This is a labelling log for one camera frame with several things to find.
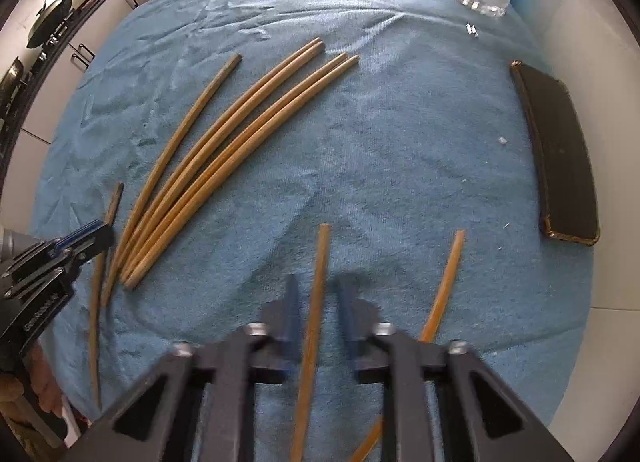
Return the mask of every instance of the silver bolt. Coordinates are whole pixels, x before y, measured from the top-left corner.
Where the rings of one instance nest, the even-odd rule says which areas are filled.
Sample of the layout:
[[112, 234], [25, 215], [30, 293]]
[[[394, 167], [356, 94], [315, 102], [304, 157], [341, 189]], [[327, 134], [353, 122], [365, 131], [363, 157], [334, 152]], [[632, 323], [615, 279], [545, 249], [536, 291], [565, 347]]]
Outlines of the silver bolt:
[[189, 343], [175, 343], [174, 356], [176, 357], [193, 357], [193, 347]]
[[249, 323], [244, 327], [244, 333], [248, 336], [266, 336], [267, 325], [264, 323]]
[[449, 353], [453, 356], [466, 354], [469, 350], [469, 343], [466, 341], [452, 341], [449, 344]]
[[396, 333], [396, 327], [391, 323], [378, 323], [373, 327], [376, 336], [391, 336]]

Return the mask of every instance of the wooden chopstick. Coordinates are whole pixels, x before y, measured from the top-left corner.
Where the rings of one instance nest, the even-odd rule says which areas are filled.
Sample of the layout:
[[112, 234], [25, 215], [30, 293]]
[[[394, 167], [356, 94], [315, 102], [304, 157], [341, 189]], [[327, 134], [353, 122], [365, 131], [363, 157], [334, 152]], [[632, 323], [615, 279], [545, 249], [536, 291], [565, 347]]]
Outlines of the wooden chopstick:
[[271, 95], [271, 93], [273, 93], [273, 90], [280, 86], [285, 80], [289, 79], [289, 77], [300, 70], [300, 68], [304, 64], [307, 64], [311, 59], [316, 57], [323, 50], [324, 43], [318, 42], [311, 48], [300, 54], [296, 59], [291, 61], [287, 66], [279, 71], [279, 73], [273, 76], [263, 87], [255, 92], [254, 95], [252, 95], [238, 109], [238, 111], [236, 111], [231, 117], [229, 117], [225, 124], [223, 124], [222, 127], [220, 127], [220, 129], [210, 138], [209, 142], [207, 142], [201, 148], [201, 150], [197, 153], [193, 160], [184, 169], [182, 174], [180, 174], [173, 185], [171, 185], [169, 190], [164, 195], [164, 198], [160, 202], [158, 208], [153, 212], [148, 221], [145, 222], [144, 227], [137, 233], [138, 237], [129, 254], [129, 259], [127, 260], [125, 266], [122, 268], [122, 272], [120, 272], [120, 281], [122, 283], [126, 281], [126, 279], [131, 275], [134, 267], [135, 255], [140, 251], [140, 249], [142, 249], [146, 239], [149, 237], [151, 232], [153, 232], [158, 223], [161, 222], [164, 215], [169, 211], [169, 209], [171, 209], [173, 203], [182, 194], [191, 179], [198, 173], [207, 159], [209, 159], [210, 156], [213, 155], [214, 151], [218, 148], [218, 146], [220, 146], [223, 140], [225, 140], [225, 138], [228, 137], [228, 135], [233, 130], [235, 130], [236, 127], [238, 127], [238, 124], [244, 121], [249, 113], [254, 111], [255, 107], [258, 106], [258, 104], [260, 104], [265, 98]]
[[[423, 343], [433, 341], [436, 336], [436, 331], [438, 330], [445, 307], [447, 306], [447, 301], [449, 300], [449, 295], [451, 294], [453, 282], [456, 279], [456, 270], [458, 269], [458, 262], [460, 261], [460, 253], [462, 252], [462, 245], [464, 242], [465, 232], [459, 229], [456, 231], [456, 236], [453, 239], [449, 259], [447, 260], [447, 265], [444, 268], [444, 273], [442, 274], [442, 280], [438, 287], [438, 291], [436, 292], [436, 297], [433, 300], [429, 318], [422, 328], [422, 334], [420, 334], [420, 341]], [[379, 416], [376, 419], [375, 424], [369, 430], [369, 433], [367, 433], [366, 438], [349, 458], [349, 462], [364, 462], [364, 459], [369, 455], [371, 450], [380, 440], [381, 436], [382, 417]]]
[[[276, 102], [274, 102], [267, 110], [265, 110], [261, 115], [259, 115], [249, 126], [247, 126], [240, 135], [233, 139], [233, 141], [226, 146], [222, 152], [209, 164], [209, 166], [196, 178], [196, 180], [189, 186], [187, 192], [181, 197], [178, 202], [170, 209], [172, 215], [177, 215], [181, 209], [183, 209], [186, 202], [205, 184], [205, 182], [217, 171], [222, 164], [228, 160], [233, 153], [235, 153], [238, 148], [246, 142], [246, 140], [251, 137], [258, 129], [260, 129], [271, 117], [273, 117], [277, 112], [279, 112], [282, 108], [284, 108], [290, 101], [294, 100], [301, 93], [305, 92], [306, 89], [313, 86], [318, 80], [322, 79], [326, 74], [337, 68], [340, 64], [346, 61], [348, 55], [346, 53], [341, 53], [327, 64], [316, 70], [314, 73], [307, 76], [302, 82], [298, 83], [294, 86], [289, 92], [285, 93], [285, 95], [281, 96]], [[133, 268], [140, 263], [144, 255], [150, 250], [153, 242], [161, 236], [164, 227], [159, 229], [159, 226], [156, 224], [155, 228], [148, 229], [148, 237], [151, 236], [151, 239], [148, 239], [146, 243], [139, 249], [136, 253], [136, 257], [130, 258], [130, 261], [127, 265], [131, 265], [131, 269], [127, 271], [127, 277], [129, 277], [133, 271]]]
[[145, 209], [146, 202], [149, 200], [149, 197], [156, 187], [158, 180], [162, 176], [164, 169], [166, 168], [167, 164], [169, 164], [169, 161], [173, 157], [175, 150], [177, 149], [182, 139], [184, 139], [185, 135], [187, 135], [187, 132], [196, 121], [198, 115], [201, 114], [202, 110], [210, 101], [211, 97], [218, 91], [219, 87], [229, 76], [229, 74], [235, 69], [235, 67], [238, 66], [238, 63], [241, 60], [242, 56], [240, 56], [239, 54], [235, 54], [225, 63], [225, 65], [222, 67], [222, 70], [220, 70], [216, 74], [213, 80], [196, 99], [196, 102], [191, 107], [191, 109], [184, 116], [184, 118], [180, 122], [180, 125], [176, 128], [174, 134], [170, 138], [169, 142], [166, 144], [166, 146], [164, 146], [164, 149], [158, 157], [158, 160], [156, 161], [153, 169], [151, 169], [151, 172], [146, 178], [145, 184], [143, 185], [140, 194], [138, 195], [136, 202], [134, 203], [133, 209], [129, 213], [127, 223], [125, 224], [124, 229], [122, 230], [122, 233], [120, 235], [120, 241], [118, 242], [113, 260], [111, 261], [111, 265], [109, 267], [107, 283], [104, 287], [104, 291], [102, 292], [101, 303], [103, 307], [107, 306], [111, 298], [111, 291], [113, 290], [113, 285], [116, 281], [118, 267], [123, 261], [126, 250], [128, 250], [127, 247], [129, 246], [129, 238], [131, 237], [136, 224], [140, 219], [140, 215]]
[[258, 129], [246, 142], [244, 142], [238, 150], [233, 153], [214, 174], [202, 185], [198, 191], [191, 196], [189, 190], [182, 195], [175, 206], [181, 209], [172, 210], [162, 219], [158, 228], [152, 233], [147, 242], [150, 244], [148, 252], [142, 257], [139, 264], [136, 265], [133, 273], [126, 281], [127, 288], [134, 288], [148, 270], [155, 263], [156, 259], [167, 248], [169, 243], [175, 238], [177, 233], [186, 225], [189, 219], [204, 204], [221, 184], [228, 178], [233, 171], [249, 156], [252, 152], [269, 137], [277, 128], [287, 121], [295, 112], [304, 106], [313, 96], [325, 89], [333, 80], [340, 77], [345, 71], [358, 62], [359, 57], [354, 56], [347, 59], [344, 63], [336, 66], [334, 70], [326, 74], [322, 79], [315, 82], [311, 87], [301, 93], [277, 114], [269, 119], [260, 129]]
[[[118, 204], [122, 196], [122, 188], [124, 184], [117, 182], [111, 193], [109, 207], [104, 214], [104, 223], [113, 225]], [[94, 260], [94, 275], [91, 278], [91, 295], [89, 298], [89, 373], [91, 376], [91, 387], [94, 393], [94, 402], [98, 410], [102, 409], [102, 401], [100, 400], [100, 378], [98, 376], [98, 327], [100, 320], [100, 287], [102, 286], [102, 277], [104, 275], [104, 264], [107, 258], [107, 252], [101, 252]]]
[[320, 342], [322, 322], [322, 304], [324, 302], [324, 281], [329, 264], [329, 242], [331, 225], [321, 223], [318, 229], [318, 245], [316, 246], [316, 265], [314, 268], [314, 284], [309, 296], [309, 314], [306, 318], [305, 342], [300, 364], [300, 382], [298, 383], [298, 400], [293, 419], [293, 435], [289, 462], [302, 462], [305, 451], [306, 428], [309, 424], [311, 400], [314, 392], [316, 375], [316, 359]]
[[249, 88], [240, 97], [238, 97], [236, 101], [231, 106], [229, 106], [226, 109], [226, 111], [222, 115], [220, 115], [220, 117], [218, 117], [218, 119], [211, 125], [211, 127], [209, 127], [206, 133], [202, 135], [202, 137], [200, 137], [200, 139], [189, 150], [189, 152], [187, 153], [187, 156], [184, 157], [180, 161], [180, 163], [176, 166], [174, 172], [164, 183], [164, 186], [162, 186], [161, 190], [159, 191], [159, 193], [156, 195], [156, 197], [153, 199], [150, 206], [146, 210], [142, 219], [138, 222], [138, 225], [136, 226], [132, 234], [132, 238], [130, 240], [131, 243], [129, 244], [127, 250], [125, 251], [125, 254], [123, 254], [122, 261], [118, 265], [119, 267], [122, 267], [124, 263], [129, 263], [128, 260], [131, 255], [131, 251], [133, 247], [136, 247], [138, 250], [140, 249], [140, 246], [141, 246], [140, 239], [139, 239], [140, 234], [143, 232], [143, 229], [146, 226], [148, 226], [150, 219], [158, 210], [159, 205], [162, 203], [162, 200], [164, 200], [164, 198], [166, 197], [169, 189], [171, 189], [171, 187], [175, 184], [175, 182], [180, 177], [180, 175], [182, 175], [182, 172], [185, 171], [185, 169], [187, 169], [189, 164], [193, 162], [194, 158], [196, 158], [196, 155], [198, 155], [200, 150], [207, 144], [207, 142], [209, 142], [211, 138], [213, 138], [213, 136], [218, 132], [218, 130], [222, 127], [222, 125], [225, 124], [225, 122], [228, 121], [228, 119], [233, 114], [235, 114], [236, 111], [242, 108], [242, 106], [244, 106], [245, 103], [247, 103], [249, 99], [258, 92], [258, 90], [263, 88], [271, 79], [273, 79], [273, 77], [275, 77], [282, 70], [284, 70], [286, 66], [288, 66], [291, 62], [293, 62], [295, 59], [301, 56], [304, 52], [306, 52], [307, 50], [314, 47], [314, 45], [317, 45], [320, 42], [321, 40], [319, 37], [313, 39], [313, 41], [309, 41], [302, 48], [299, 48], [298, 50], [293, 52], [292, 55], [287, 57], [284, 61], [281, 61], [279, 64], [277, 64], [277, 66], [275, 66], [273, 69], [267, 72], [264, 76], [262, 76], [255, 84], [253, 84], [251, 88]]

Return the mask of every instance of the gray cylinder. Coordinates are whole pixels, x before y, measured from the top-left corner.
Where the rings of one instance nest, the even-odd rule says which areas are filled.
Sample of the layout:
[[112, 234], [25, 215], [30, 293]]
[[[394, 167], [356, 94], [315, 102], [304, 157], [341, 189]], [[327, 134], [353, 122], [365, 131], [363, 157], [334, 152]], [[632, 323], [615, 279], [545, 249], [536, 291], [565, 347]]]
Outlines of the gray cylinder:
[[17, 256], [38, 242], [40, 240], [33, 236], [16, 233], [0, 225], [0, 263]]

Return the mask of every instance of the wok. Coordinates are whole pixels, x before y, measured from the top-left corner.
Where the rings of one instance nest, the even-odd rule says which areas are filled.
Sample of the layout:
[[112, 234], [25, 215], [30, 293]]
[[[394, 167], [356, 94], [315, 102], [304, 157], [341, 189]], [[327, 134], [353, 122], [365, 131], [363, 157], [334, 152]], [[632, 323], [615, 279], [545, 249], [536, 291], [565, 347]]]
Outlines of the wok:
[[29, 32], [27, 48], [44, 45], [70, 10], [71, 0], [55, 0], [49, 6], [47, 6], [47, 0], [44, 0], [42, 9], [38, 12], [38, 18]]
[[0, 117], [4, 117], [6, 114], [6, 108], [11, 102], [15, 87], [18, 85], [18, 82], [20, 82], [20, 79], [22, 79], [23, 73], [23, 64], [18, 58], [15, 58], [14, 63], [7, 73], [4, 74], [2, 81], [0, 81]]

